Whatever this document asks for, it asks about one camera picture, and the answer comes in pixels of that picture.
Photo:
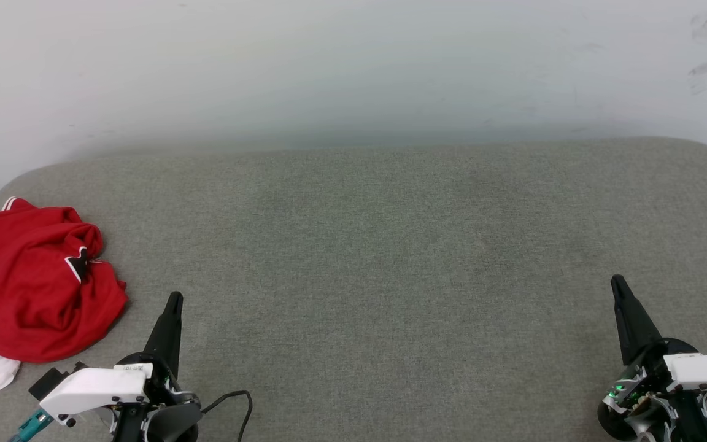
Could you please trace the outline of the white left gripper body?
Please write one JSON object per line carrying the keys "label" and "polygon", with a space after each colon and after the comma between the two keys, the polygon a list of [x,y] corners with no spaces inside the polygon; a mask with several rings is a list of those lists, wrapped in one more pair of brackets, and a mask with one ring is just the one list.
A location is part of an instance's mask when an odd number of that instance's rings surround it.
{"label": "white left gripper body", "polygon": [[63,425],[98,409],[109,409],[111,426],[195,426],[202,419],[197,395],[182,390],[164,361],[145,352],[112,368],[76,368],[62,375],[39,405]]}

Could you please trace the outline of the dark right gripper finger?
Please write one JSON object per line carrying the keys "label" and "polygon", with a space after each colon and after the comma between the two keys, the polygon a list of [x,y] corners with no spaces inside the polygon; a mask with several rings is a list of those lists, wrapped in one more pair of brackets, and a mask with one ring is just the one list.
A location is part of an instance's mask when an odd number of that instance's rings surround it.
{"label": "dark right gripper finger", "polygon": [[623,275],[611,278],[611,288],[621,361],[628,366],[646,347],[659,342],[663,336]]}

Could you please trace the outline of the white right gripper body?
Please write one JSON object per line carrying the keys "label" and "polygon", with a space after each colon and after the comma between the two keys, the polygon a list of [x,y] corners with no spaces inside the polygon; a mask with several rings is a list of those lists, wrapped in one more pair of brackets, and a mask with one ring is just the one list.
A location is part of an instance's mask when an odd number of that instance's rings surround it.
{"label": "white right gripper body", "polygon": [[707,355],[681,339],[663,338],[625,366],[601,402],[609,409],[640,409],[681,392],[698,401],[707,397]]}

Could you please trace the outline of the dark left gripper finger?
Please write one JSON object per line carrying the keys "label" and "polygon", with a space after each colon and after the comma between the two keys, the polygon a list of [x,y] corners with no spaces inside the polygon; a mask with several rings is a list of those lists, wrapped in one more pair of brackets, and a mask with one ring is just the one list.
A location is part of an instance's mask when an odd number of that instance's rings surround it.
{"label": "dark left gripper finger", "polygon": [[149,353],[164,361],[171,374],[179,377],[180,334],[182,334],[182,306],[184,297],[180,292],[171,292],[163,312],[157,318],[145,345]]}

